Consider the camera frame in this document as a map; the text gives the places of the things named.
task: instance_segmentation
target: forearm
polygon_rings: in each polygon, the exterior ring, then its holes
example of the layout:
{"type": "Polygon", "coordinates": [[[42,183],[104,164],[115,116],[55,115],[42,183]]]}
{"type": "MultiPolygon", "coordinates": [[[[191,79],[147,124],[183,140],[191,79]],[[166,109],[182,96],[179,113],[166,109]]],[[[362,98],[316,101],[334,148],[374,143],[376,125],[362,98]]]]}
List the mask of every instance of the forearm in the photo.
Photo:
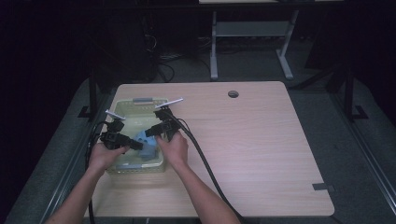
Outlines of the forearm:
{"type": "Polygon", "coordinates": [[[198,177],[190,166],[178,167],[176,171],[202,223],[240,223],[233,210],[198,177]]]}
{"type": "Polygon", "coordinates": [[[102,171],[89,168],[46,223],[80,223],[102,174],[102,171]]]}

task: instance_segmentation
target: person's right hand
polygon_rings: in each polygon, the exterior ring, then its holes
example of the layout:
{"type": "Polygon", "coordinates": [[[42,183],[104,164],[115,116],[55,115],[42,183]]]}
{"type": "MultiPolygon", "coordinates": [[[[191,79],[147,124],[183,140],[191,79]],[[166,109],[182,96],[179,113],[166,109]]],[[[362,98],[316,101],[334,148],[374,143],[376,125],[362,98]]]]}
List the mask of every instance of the person's right hand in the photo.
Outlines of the person's right hand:
{"type": "Polygon", "coordinates": [[[169,161],[174,169],[187,165],[187,139],[176,132],[170,142],[165,142],[160,136],[155,136],[158,145],[163,151],[163,155],[169,161]]]}

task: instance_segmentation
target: gray floor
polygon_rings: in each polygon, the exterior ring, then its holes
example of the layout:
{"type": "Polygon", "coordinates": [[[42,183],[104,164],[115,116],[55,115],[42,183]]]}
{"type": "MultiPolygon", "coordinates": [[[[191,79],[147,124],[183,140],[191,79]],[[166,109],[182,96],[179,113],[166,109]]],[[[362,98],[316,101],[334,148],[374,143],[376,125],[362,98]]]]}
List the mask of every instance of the gray floor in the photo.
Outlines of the gray floor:
{"type": "MultiPolygon", "coordinates": [[[[293,86],[318,72],[304,69],[311,43],[292,42],[287,58],[295,79],[286,80],[276,58],[275,48],[278,46],[279,41],[262,42],[259,46],[243,46],[242,51],[234,54],[219,54],[218,81],[278,80],[286,86],[293,86]]],[[[199,58],[208,64],[208,53],[201,54],[199,58]]],[[[172,82],[209,81],[209,71],[202,61],[180,59],[168,63],[176,72],[172,82]]],[[[170,75],[170,70],[166,67],[163,71],[170,75]]],[[[154,82],[162,80],[157,77],[154,82]]],[[[326,82],[327,78],[323,78],[303,91],[290,91],[290,98],[323,179],[328,186],[334,188],[330,192],[335,207],[333,217],[258,217],[251,219],[253,223],[396,223],[396,216],[373,179],[360,145],[350,131],[349,123],[345,122],[343,114],[339,112],[334,96],[324,90],[326,82]]],[[[369,119],[357,120],[354,125],[395,185],[396,128],[375,104],[367,88],[359,81],[356,81],[355,87],[354,104],[361,105],[369,119]]],[[[113,94],[114,92],[99,93],[100,105],[104,108],[109,106],[113,94]]],[[[56,191],[62,186],[64,177],[70,176],[70,183],[78,181],[83,173],[83,153],[76,151],[76,148],[85,144],[83,136],[92,125],[88,119],[77,116],[79,110],[88,104],[88,83],[85,81],[76,92],[64,120],[49,142],[6,223],[39,223],[45,218],[43,214],[46,214],[49,204],[53,204],[52,200],[59,195],[61,199],[67,195],[67,191],[56,191]]],[[[96,220],[97,223],[146,223],[144,218],[107,217],[96,220]]],[[[149,223],[194,223],[194,220],[152,218],[149,223]]]]}

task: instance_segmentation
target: plastic container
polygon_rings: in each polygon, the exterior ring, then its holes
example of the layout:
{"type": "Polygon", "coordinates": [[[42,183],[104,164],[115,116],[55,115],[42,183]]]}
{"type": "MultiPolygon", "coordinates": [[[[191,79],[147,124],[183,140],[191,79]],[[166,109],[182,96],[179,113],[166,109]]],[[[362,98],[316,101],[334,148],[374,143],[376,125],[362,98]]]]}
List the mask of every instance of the plastic container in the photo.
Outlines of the plastic container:
{"type": "MultiPolygon", "coordinates": [[[[138,133],[145,131],[161,121],[155,117],[155,105],[167,103],[164,98],[134,98],[117,101],[114,113],[125,117],[122,134],[134,138],[138,133]]],[[[135,174],[135,173],[159,173],[163,172],[165,161],[163,153],[157,147],[154,159],[145,161],[139,156],[138,150],[130,149],[120,155],[111,167],[106,171],[111,175],[135,174]]]]}

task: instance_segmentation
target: background desk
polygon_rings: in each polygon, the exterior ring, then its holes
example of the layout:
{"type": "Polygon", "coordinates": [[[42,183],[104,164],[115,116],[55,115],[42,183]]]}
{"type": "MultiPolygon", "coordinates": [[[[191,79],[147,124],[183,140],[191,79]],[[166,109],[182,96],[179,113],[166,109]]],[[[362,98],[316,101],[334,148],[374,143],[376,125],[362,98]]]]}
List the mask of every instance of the background desk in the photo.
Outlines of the background desk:
{"type": "MultiPolygon", "coordinates": [[[[189,124],[219,185],[245,217],[330,216],[334,209],[289,95],[281,82],[121,85],[121,99],[165,97],[189,124]],[[228,91],[238,91],[230,98],[228,91]]],[[[189,140],[189,164],[215,189],[189,140]]],[[[97,217],[196,217],[174,170],[108,175],[93,195],[97,217]]]]}

